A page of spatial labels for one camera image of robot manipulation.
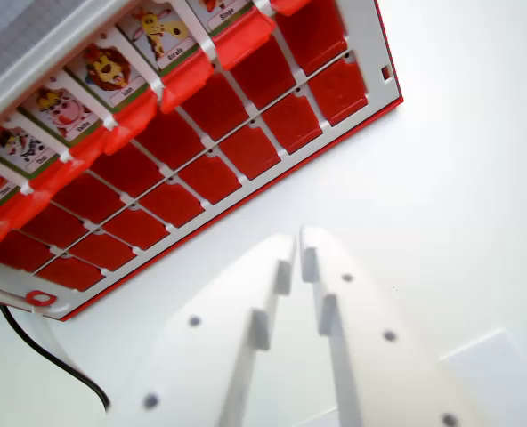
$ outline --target cartoon animal face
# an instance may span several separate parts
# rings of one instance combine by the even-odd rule
[[[117,49],[102,49],[90,44],[85,49],[84,60],[87,75],[102,90],[116,91],[129,83],[131,66]]]
[[[179,20],[171,20],[169,22],[161,22],[160,20],[166,17],[171,12],[170,9],[165,9],[158,14],[139,9],[133,17],[141,23],[133,34],[133,41],[139,39],[143,34],[147,36],[147,41],[155,54],[155,59],[158,60],[165,54],[165,49],[161,44],[161,38],[165,33],[170,34],[174,38],[184,39],[189,35],[188,29]]]
[[[66,91],[52,91],[41,87],[38,89],[36,103],[57,126],[70,125],[81,118],[84,106]]]
[[[13,133],[3,127],[0,128],[0,146],[9,156],[13,156],[19,152],[21,153],[26,146],[26,139],[24,135]]]
[[[207,12],[211,12],[215,9],[216,6],[220,6],[220,8],[226,7],[224,4],[224,0],[199,0],[200,4],[202,4]]]
[[[6,129],[2,126],[0,126],[0,147],[4,149],[7,158],[21,158],[24,162],[29,162],[37,152],[46,149],[42,142],[21,128]]]

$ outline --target white plastic part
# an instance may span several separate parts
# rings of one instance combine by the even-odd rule
[[[105,425],[240,425],[255,351],[270,348],[295,250],[292,237],[267,238],[170,318]]]
[[[35,308],[32,305],[28,304],[26,300],[24,300],[23,298],[20,298],[19,296],[16,296],[13,294],[8,294],[1,290],[0,290],[0,302],[2,304],[10,305],[10,306],[23,309],[26,311],[32,311]],[[42,309],[39,307],[36,307],[36,311],[38,311],[41,314],[46,313],[46,309]]]
[[[486,425],[392,301],[333,237],[304,228],[301,256],[320,334],[329,339],[341,427]]]
[[[19,127],[24,129],[25,132],[34,136],[37,140],[41,141],[46,147],[50,147],[53,151],[62,156],[65,156],[65,159],[73,158],[68,151],[68,147],[56,140],[48,132],[34,123],[32,120],[28,120],[21,113],[15,111],[8,117],[8,120],[3,123],[5,127]]]
[[[13,169],[11,169],[8,166],[0,164],[0,175],[3,178],[7,179],[8,181],[12,182],[13,184],[18,185],[22,189],[26,190],[26,189],[30,188],[29,185],[28,185],[28,179],[24,178],[19,173],[14,172]]]
[[[127,60],[135,67],[137,71],[143,76],[150,88],[157,95],[159,99],[163,96],[163,89],[165,86],[161,82],[157,72],[149,65],[149,63],[137,52],[132,44],[121,34],[117,27],[113,26],[105,33],[105,38],[98,37],[95,43],[100,47],[117,47],[119,51],[127,58]]]
[[[440,358],[495,427],[527,427],[527,366],[503,330]]]
[[[204,27],[202,27],[202,24],[192,11],[191,7],[186,4],[186,0],[170,0],[170,2],[164,0],[154,1],[155,3],[160,4],[170,3],[181,21],[184,22],[186,28],[189,29],[196,42],[199,44],[200,49],[204,51],[210,61],[216,60],[216,46]]]
[[[102,121],[103,125],[111,130],[117,126],[117,122],[111,112],[101,104],[97,98],[93,97],[80,83],[70,76],[66,71],[61,70],[53,75],[53,79],[45,84],[48,88],[56,91],[67,89],[72,95],[78,98],[82,104],[88,107]]]
[[[270,0],[254,0],[254,5],[257,9],[267,16],[272,16],[275,14],[275,11],[272,9],[272,4]]]

